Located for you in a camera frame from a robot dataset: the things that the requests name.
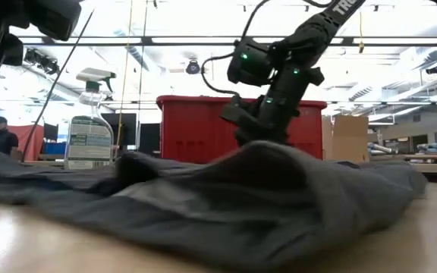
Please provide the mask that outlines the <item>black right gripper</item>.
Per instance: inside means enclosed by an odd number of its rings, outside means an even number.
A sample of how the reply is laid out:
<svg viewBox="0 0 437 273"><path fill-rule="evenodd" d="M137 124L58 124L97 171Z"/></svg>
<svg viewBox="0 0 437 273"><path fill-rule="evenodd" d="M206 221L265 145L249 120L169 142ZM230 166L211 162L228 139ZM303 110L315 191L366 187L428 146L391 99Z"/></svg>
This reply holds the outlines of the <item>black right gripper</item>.
<svg viewBox="0 0 437 273"><path fill-rule="evenodd" d="M220 114L221 119L236 126L234 138L239 146L257 140L290 145L287 130L297 117L298 106L278 104L264 95L257 99L233 96Z"/></svg>

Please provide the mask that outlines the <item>dark grey garment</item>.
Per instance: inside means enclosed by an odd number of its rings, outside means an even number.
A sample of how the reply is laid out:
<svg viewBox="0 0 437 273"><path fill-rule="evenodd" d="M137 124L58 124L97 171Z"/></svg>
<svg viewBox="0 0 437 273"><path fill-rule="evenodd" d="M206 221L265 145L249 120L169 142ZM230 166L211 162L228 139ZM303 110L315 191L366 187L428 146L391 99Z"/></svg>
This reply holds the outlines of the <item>dark grey garment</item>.
<svg viewBox="0 0 437 273"><path fill-rule="evenodd" d="M208 164L129 152L87 170L24 165L0 152L0 202L253 271L385 229L426 185L406 162L323 161L265 141Z"/></svg>

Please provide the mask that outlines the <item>red plastic bin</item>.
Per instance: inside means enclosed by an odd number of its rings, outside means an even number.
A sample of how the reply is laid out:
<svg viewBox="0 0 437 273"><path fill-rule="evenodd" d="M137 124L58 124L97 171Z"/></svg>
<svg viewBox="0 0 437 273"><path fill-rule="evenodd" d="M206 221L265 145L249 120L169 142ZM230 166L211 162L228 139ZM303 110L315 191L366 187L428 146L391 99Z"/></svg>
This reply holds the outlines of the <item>red plastic bin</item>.
<svg viewBox="0 0 437 273"><path fill-rule="evenodd" d="M238 148L236 127L220 118L227 97L160 96L161 156L180 162L207 163ZM327 104L303 100L300 116L288 128L288 142L322 158L322 110Z"/></svg>

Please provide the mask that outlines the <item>blue storage bin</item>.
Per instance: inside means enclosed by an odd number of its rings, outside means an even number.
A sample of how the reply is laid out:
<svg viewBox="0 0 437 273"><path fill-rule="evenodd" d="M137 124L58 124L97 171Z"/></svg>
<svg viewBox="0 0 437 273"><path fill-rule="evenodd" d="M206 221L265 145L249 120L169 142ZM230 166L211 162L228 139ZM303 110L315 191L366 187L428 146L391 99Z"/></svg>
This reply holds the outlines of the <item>blue storage bin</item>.
<svg viewBox="0 0 437 273"><path fill-rule="evenodd" d="M43 153L47 155L64 155L66 143L45 143Z"/></svg>

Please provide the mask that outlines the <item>cardboard box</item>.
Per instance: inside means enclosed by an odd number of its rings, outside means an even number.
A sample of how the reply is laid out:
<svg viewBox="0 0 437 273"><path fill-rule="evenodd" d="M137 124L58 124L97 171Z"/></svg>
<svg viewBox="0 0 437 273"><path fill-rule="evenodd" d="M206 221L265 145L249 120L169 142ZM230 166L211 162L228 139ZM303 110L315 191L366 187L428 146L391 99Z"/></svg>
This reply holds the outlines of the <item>cardboard box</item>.
<svg viewBox="0 0 437 273"><path fill-rule="evenodd" d="M369 161L367 117L338 115L322 118L322 159L361 163Z"/></svg>

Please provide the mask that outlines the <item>black computer monitor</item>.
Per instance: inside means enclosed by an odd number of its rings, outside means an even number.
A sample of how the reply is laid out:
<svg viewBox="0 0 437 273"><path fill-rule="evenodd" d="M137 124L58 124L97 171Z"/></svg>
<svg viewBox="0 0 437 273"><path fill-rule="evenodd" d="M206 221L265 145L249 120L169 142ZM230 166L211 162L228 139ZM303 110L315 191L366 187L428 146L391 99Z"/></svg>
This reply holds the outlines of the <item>black computer monitor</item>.
<svg viewBox="0 0 437 273"><path fill-rule="evenodd" d="M140 125L139 152L157 157L161 155L160 126L161 124Z"/></svg>
<svg viewBox="0 0 437 273"><path fill-rule="evenodd" d="M123 114L102 114L113 130L114 145L119 142L120 146L134 146L136 144L137 115L130 113Z"/></svg>

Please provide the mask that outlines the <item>black overhead crossbar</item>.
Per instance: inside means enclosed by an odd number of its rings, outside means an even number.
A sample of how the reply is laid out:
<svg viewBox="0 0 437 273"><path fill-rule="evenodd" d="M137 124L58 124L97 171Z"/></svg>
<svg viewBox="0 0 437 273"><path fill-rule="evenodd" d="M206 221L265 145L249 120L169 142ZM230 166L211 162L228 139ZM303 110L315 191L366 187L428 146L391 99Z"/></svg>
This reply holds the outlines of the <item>black overhead crossbar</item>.
<svg viewBox="0 0 437 273"><path fill-rule="evenodd" d="M78 39L71 37L67 41L58 41L45 36L22 36L26 46L232 46L235 36L85 36ZM431 47L437 46L437 36L337 36L331 46L365 46L373 47Z"/></svg>

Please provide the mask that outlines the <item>clear spray bottle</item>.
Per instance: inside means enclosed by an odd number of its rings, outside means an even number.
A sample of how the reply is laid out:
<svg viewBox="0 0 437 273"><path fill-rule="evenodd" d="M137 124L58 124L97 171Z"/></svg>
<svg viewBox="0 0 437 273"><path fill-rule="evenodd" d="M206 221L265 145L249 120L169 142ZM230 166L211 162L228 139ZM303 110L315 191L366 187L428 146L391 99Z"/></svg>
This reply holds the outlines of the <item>clear spray bottle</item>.
<svg viewBox="0 0 437 273"><path fill-rule="evenodd" d="M93 169L112 163L114 133L102 117L99 108L105 98L101 83L110 84L116 78L111 71L85 68L76 76L85 83L78 98L80 108L70 119L64 166L69 170Z"/></svg>

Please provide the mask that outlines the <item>black ceiling spotlight cluster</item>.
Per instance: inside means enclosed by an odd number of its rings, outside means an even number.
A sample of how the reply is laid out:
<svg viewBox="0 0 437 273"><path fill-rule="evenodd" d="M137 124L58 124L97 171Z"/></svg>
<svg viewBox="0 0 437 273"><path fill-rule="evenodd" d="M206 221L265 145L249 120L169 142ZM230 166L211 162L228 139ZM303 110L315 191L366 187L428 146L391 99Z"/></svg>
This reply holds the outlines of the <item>black ceiling spotlight cluster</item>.
<svg viewBox="0 0 437 273"><path fill-rule="evenodd" d="M30 66L36 66L48 75L57 74L60 71L57 59L44 55L35 49L26 50L24 62Z"/></svg>

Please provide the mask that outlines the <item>person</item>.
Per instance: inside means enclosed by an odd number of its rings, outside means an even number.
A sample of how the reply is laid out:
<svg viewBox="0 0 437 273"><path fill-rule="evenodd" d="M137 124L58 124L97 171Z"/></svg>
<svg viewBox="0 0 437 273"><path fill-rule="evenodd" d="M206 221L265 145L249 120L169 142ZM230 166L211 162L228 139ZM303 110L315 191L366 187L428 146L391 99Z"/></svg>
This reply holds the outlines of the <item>person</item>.
<svg viewBox="0 0 437 273"><path fill-rule="evenodd" d="M0 116L0 152L12 158L17 158L18 146L17 135L8 129L7 119Z"/></svg>

